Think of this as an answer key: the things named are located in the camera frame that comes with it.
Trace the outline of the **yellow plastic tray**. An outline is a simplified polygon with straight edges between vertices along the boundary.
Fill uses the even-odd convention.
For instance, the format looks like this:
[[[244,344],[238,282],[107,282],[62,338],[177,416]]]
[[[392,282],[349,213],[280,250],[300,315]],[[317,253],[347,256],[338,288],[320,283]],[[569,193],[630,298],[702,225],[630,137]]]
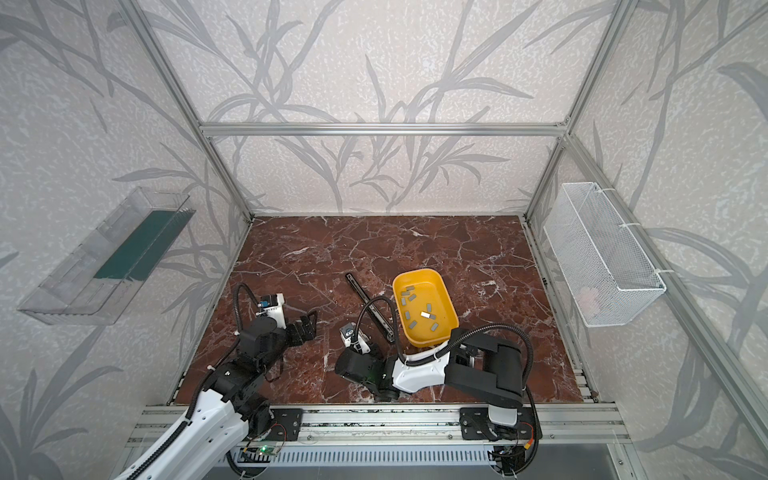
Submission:
[[[401,273],[392,286],[402,328],[413,347],[433,347],[450,339],[452,331],[459,327],[459,319],[436,270]]]

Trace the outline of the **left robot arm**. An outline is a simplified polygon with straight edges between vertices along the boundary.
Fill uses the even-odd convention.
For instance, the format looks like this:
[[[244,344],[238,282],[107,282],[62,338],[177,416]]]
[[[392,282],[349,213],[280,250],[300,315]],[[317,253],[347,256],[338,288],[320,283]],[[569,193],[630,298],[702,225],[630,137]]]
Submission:
[[[271,429],[269,400],[258,393],[266,374],[291,347],[315,338],[315,310],[282,324],[272,309],[240,325],[234,344],[201,381],[186,412],[120,479],[201,479],[242,440]]]

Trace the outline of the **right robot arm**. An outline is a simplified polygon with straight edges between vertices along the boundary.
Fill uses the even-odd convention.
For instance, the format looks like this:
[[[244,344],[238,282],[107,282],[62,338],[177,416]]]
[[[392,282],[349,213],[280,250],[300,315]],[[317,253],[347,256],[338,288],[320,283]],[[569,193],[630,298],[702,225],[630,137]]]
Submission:
[[[335,373],[365,387],[376,400],[394,402],[434,386],[448,386],[483,402],[479,408],[462,408],[459,423],[465,440],[522,440],[530,449],[541,439],[538,413],[524,406],[531,395],[527,387],[533,366],[532,343],[517,327],[526,347],[489,334],[502,327],[493,324],[474,330],[455,328],[447,341],[418,354],[382,356],[355,335],[343,330],[347,346]]]

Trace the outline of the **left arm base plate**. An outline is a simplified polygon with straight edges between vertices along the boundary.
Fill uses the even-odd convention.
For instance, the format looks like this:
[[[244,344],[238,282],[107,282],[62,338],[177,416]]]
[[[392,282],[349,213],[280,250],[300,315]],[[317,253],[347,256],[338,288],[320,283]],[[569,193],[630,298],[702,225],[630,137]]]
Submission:
[[[301,408],[267,409],[257,413],[252,422],[255,440],[294,442],[298,440],[304,410]]]

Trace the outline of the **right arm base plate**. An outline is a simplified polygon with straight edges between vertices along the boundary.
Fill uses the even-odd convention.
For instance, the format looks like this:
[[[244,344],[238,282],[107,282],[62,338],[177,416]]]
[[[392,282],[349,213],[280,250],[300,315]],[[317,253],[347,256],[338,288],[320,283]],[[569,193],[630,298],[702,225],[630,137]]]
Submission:
[[[542,433],[530,407],[500,409],[494,406],[459,409],[459,426],[463,440],[540,440]]]

